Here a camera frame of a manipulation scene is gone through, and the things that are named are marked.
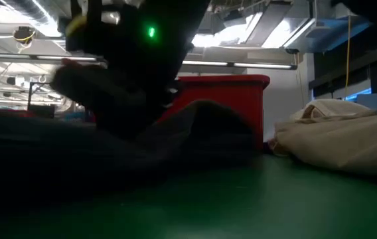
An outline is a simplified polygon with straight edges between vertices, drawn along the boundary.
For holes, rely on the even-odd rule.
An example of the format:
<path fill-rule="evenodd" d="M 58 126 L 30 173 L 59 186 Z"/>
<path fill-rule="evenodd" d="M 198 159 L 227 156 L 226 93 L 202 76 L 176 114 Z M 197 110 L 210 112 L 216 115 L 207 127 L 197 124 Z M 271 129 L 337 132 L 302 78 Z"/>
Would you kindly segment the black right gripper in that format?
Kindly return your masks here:
<path fill-rule="evenodd" d="M 65 65 L 50 86 L 94 112 L 96 127 L 121 139 L 134 139 L 162 114 L 162 98 L 146 95 L 124 73 L 162 71 L 162 0 L 70 0 L 71 16 L 60 17 L 65 49 L 102 57 L 110 68 Z"/>

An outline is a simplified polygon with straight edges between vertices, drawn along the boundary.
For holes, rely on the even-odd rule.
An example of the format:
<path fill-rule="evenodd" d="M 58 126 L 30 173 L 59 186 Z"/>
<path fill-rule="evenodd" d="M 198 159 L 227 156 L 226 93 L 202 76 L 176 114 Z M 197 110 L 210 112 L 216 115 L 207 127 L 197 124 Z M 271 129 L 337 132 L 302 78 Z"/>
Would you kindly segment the black garment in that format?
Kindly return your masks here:
<path fill-rule="evenodd" d="M 259 149 L 234 111 L 195 102 L 134 139 L 94 125 L 0 115 L 0 214 L 243 165 Z"/>

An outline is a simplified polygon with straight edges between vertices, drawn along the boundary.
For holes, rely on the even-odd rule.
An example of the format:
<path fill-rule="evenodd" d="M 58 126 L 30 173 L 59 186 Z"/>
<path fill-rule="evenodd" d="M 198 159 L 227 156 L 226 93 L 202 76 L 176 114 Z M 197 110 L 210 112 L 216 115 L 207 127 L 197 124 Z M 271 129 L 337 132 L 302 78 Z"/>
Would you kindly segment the beige garment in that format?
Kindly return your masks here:
<path fill-rule="evenodd" d="M 377 112 L 299 119 L 275 125 L 274 139 L 298 160 L 332 170 L 377 176 Z"/>

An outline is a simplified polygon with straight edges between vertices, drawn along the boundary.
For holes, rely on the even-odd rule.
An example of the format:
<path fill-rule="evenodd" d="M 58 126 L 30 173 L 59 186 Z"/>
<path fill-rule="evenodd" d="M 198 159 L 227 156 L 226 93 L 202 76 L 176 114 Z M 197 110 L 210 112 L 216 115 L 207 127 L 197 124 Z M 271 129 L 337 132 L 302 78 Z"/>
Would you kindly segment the red plastic laundry bin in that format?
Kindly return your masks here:
<path fill-rule="evenodd" d="M 159 118 L 163 121 L 190 103 L 211 100 L 234 110 L 253 130 L 258 149 L 263 148 L 263 92 L 270 77 L 262 74 L 181 76 L 183 91 Z"/>

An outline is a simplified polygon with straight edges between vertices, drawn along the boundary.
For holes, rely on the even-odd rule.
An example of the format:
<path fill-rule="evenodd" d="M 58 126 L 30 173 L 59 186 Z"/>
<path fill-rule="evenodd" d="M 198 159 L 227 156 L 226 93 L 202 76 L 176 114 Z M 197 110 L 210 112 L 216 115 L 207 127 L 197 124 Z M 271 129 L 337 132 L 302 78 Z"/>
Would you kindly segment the black metal stand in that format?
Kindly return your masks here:
<path fill-rule="evenodd" d="M 33 94 L 37 93 L 46 82 L 30 82 L 27 100 L 27 111 L 38 118 L 53 119 L 55 113 L 54 101 L 33 101 Z"/>

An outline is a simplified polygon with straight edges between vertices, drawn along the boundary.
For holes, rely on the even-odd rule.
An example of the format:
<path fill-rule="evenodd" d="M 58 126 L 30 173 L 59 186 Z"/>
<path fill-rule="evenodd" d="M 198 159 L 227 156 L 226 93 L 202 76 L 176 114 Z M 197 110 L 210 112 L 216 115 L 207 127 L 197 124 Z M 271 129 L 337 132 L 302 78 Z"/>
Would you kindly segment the long ceiling light bar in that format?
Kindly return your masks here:
<path fill-rule="evenodd" d="M 32 64 L 59 64 L 62 59 L 70 59 L 81 63 L 106 63 L 103 58 L 88 56 L 56 56 L 36 54 L 6 54 L 0 53 L 0 62 L 32 63 Z M 184 60 L 182 65 L 187 66 L 218 66 L 230 68 L 261 68 L 272 70 L 296 70 L 297 66 L 292 64 L 266 64 L 266 63 L 244 63 L 244 62 L 213 62 Z"/>

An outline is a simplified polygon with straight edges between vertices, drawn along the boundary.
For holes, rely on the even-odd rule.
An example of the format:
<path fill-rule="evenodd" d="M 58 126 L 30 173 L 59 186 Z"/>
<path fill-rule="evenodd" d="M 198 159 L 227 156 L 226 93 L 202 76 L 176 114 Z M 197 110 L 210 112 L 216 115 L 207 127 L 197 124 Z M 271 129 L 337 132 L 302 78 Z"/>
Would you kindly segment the white ceiling ventilation unit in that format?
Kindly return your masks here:
<path fill-rule="evenodd" d="M 372 26 L 364 17 L 330 0 L 261 0 L 246 34 L 239 38 L 247 48 L 288 48 L 326 52 Z"/>

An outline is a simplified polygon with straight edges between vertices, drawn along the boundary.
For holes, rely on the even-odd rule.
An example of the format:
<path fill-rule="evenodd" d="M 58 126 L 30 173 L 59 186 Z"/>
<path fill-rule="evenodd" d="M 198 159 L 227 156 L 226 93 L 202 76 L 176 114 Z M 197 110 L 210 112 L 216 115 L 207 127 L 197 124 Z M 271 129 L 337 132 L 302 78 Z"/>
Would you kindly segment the corrugated silver ceiling duct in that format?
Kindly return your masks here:
<path fill-rule="evenodd" d="M 0 0 L 10 10 L 19 13 L 37 31 L 46 37 L 61 37 L 57 17 L 40 0 Z"/>

